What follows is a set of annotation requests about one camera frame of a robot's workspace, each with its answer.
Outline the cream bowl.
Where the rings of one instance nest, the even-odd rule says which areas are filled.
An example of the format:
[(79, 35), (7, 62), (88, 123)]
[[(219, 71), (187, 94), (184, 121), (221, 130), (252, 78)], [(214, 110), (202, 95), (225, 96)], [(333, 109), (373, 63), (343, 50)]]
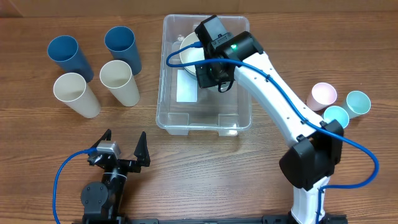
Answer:
[[(189, 46), (195, 42), (198, 42), (199, 39), (196, 35), (196, 33), (192, 32), (191, 34), (189, 34), (188, 36), (186, 36), (186, 38), (184, 38), (184, 40), (182, 41), (182, 44), (180, 46), (180, 49)], [(205, 56), (204, 56), (204, 51), (203, 48), (189, 48), (187, 50), (184, 50), (183, 52), (181, 52), (179, 54), (180, 56), (180, 60), (181, 63), (190, 63), (190, 62), (196, 62), (196, 61), (200, 61), (200, 60), (204, 60)], [(194, 65), (185, 67), (185, 70), (190, 73), (191, 75), (195, 76), (196, 75), (196, 68)]]

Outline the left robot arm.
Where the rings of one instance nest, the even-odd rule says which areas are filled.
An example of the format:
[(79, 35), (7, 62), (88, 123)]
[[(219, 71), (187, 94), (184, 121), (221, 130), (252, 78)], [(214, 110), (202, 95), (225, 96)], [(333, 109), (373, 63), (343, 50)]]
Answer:
[(95, 152), (89, 153), (87, 161), (91, 166), (104, 170), (101, 181), (91, 182), (81, 192), (84, 206), (83, 223), (129, 222), (125, 214), (119, 212), (124, 186), (128, 173), (140, 173), (142, 167), (150, 166), (147, 135), (139, 138), (134, 155), (135, 160), (121, 159), (121, 150), (116, 141), (111, 140), (111, 130), (93, 144)]

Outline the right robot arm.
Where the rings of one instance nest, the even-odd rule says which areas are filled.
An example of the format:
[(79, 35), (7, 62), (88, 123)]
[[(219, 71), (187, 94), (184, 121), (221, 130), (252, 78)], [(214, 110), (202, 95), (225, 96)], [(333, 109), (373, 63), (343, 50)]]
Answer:
[(340, 162), (342, 141), (326, 134), (343, 135), (336, 121), (324, 121), (307, 108), (274, 70), (260, 43), (248, 31), (228, 32), (217, 16), (202, 21), (195, 29), (206, 59), (197, 65), (201, 88), (237, 82), (264, 108), (282, 133), (288, 151), (279, 165), (294, 187), (291, 220), (297, 223), (321, 223), (325, 216), (325, 186)]

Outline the pink small cup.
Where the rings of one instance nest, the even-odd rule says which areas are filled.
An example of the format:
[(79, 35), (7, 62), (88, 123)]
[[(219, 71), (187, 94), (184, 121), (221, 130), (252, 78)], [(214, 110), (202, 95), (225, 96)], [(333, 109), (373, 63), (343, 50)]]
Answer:
[(335, 88), (325, 82), (317, 83), (309, 93), (306, 105), (313, 111), (320, 111), (323, 108), (332, 105), (337, 99)]

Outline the light blue small cup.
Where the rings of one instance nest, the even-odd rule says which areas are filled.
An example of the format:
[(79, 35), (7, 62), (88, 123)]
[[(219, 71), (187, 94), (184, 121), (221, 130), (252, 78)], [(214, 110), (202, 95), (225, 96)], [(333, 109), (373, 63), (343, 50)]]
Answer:
[(329, 106), (322, 114), (322, 118), (325, 122), (330, 123), (333, 120), (337, 120), (343, 129), (349, 124), (349, 115), (345, 109), (340, 106)]

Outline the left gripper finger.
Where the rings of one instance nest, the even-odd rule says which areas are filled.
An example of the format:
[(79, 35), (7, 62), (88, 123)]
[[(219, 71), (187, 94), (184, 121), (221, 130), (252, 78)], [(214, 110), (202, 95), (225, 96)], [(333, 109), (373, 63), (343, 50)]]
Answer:
[(101, 141), (110, 141), (111, 140), (111, 130), (107, 129), (105, 133), (92, 145), (91, 148), (97, 148)]
[(134, 155), (137, 158), (136, 162), (139, 166), (150, 166), (150, 155), (147, 147), (147, 134), (145, 131), (141, 133), (136, 149), (134, 151)]

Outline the teal small cup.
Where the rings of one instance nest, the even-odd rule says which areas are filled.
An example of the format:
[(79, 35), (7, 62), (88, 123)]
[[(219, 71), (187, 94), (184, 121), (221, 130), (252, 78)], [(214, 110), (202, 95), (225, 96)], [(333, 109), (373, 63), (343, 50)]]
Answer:
[(368, 113), (371, 109), (371, 100), (365, 93), (355, 90), (347, 94), (341, 107), (352, 119)]

